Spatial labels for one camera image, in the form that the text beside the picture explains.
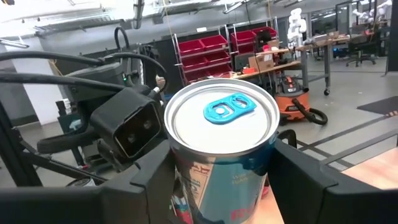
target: humanoid robot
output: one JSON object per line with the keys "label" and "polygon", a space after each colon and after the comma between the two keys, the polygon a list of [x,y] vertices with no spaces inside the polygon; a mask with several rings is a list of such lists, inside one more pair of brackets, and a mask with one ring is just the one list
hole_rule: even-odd
{"label": "humanoid robot", "polygon": [[[386,12],[389,7],[392,6],[392,0],[387,0],[386,2],[377,6],[377,17],[376,20],[380,21],[384,19]],[[364,23],[372,23],[374,22],[374,9],[371,9],[369,12],[358,12],[357,9],[353,10],[353,14],[361,19]]]}
{"label": "humanoid robot", "polygon": [[289,48],[299,47],[303,45],[303,33],[307,31],[307,22],[301,18],[301,8],[293,9],[289,16],[289,29],[287,31],[287,39]]}

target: red storage bin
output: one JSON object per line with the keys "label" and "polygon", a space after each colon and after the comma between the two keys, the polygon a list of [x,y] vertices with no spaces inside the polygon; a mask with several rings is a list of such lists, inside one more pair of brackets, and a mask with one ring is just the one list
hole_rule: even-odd
{"label": "red storage bin", "polygon": [[274,30],[271,27],[260,27],[260,28],[255,28],[253,30],[251,30],[253,33],[258,34],[260,31],[262,30],[269,30],[269,33],[271,34],[271,37],[276,37],[277,36],[277,32],[276,30]]}
{"label": "red storage bin", "polygon": [[208,73],[214,76],[215,78],[219,77],[229,78],[229,72],[232,72],[232,68],[229,65],[220,65],[208,69]]}
{"label": "red storage bin", "polygon": [[227,45],[227,41],[222,35],[202,38],[200,41],[205,46],[205,50],[223,49]]}
{"label": "red storage bin", "polygon": [[218,63],[229,62],[229,55],[222,51],[213,54],[206,55],[206,60],[208,61],[208,65],[215,65]]}
{"label": "red storage bin", "polygon": [[205,46],[199,40],[191,40],[178,44],[180,55],[190,55],[205,51]]}
{"label": "red storage bin", "polygon": [[203,56],[185,58],[182,59],[182,65],[185,71],[189,71],[207,66],[207,60]]}
{"label": "red storage bin", "polygon": [[242,32],[237,32],[236,35],[235,33],[231,34],[232,38],[232,44],[236,45],[236,43],[239,44],[246,44],[246,43],[251,43],[254,41],[255,33],[253,33],[251,30],[247,31],[242,31]]}
{"label": "red storage bin", "polygon": [[210,74],[206,70],[194,71],[185,74],[185,79],[187,82],[192,83],[196,81],[198,78],[208,77]]}

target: can lid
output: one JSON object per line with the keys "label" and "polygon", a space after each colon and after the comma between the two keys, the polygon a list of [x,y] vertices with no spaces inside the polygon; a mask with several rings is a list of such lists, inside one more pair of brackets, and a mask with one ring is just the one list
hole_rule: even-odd
{"label": "can lid", "polygon": [[211,79],[180,90],[165,110],[167,131],[189,149],[231,154],[271,138],[279,123],[275,100],[242,80]]}

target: blue pull tab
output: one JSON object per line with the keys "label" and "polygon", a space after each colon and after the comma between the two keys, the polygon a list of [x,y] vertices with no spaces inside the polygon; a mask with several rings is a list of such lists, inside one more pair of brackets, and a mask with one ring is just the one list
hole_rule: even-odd
{"label": "blue pull tab", "polygon": [[213,124],[226,124],[254,111],[257,105],[242,93],[235,93],[209,103],[203,112],[206,120]]}

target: wooden surface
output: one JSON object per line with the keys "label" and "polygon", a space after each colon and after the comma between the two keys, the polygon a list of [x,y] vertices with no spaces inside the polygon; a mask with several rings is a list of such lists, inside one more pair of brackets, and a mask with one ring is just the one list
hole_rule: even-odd
{"label": "wooden surface", "polygon": [[[380,189],[398,188],[398,147],[366,160],[342,173]],[[283,224],[272,189],[259,202],[250,224]]]}
{"label": "wooden surface", "polygon": [[293,62],[290,62],[290,63],[286,63],[284,65],[278,65],[278,66],[274,66],[274,67],[266,69],[266,70],[261,70],[260,72],[253,72],[253,73],[242,74],[242,75],[233,75],[233,76],[231,76],[231,78],[236,78],[236,79],[250,78],[250,77],[256,76],[256,75],[261,74],[261,73],[273,72],[273,71],[276,71],[276,70],[279,70],[279,69],[291,67],[291,66],[294,66],[294,65],[300,65],[300,64],[301,64],[300,61],[293,61]]}
{"label": "wooden surface", "polygon": [[346,169],[343,173],[383,190],[398,189],[398,147]]}
{"label": "wooden surface", "polygon": [[276,204],[272,189],[267,196],[259,202],[250,224],[283,224],[278,205]]}
{"label": "wooden surface", "polygon": [[[327,41],[324,41],[324,43],[320,44],[320,45],[304,45],[301,47],[296,47],[296,50],[299,51],[304,51],[304,50],[310,50],[312,48],[317,48],[317,47],[323,47],[329,44],[335,44],[336,42],[347,42],[349,41],[349,37],[340,37],[340,38],[336,38],[336,39],[330,39]],[[258,55],[266,55],[266,54],[279,54],[279,53],[288,53],[290,52],[290,49],[279,49],[279,50],[267,50],[265,52],[259,52],[257,53]]]}

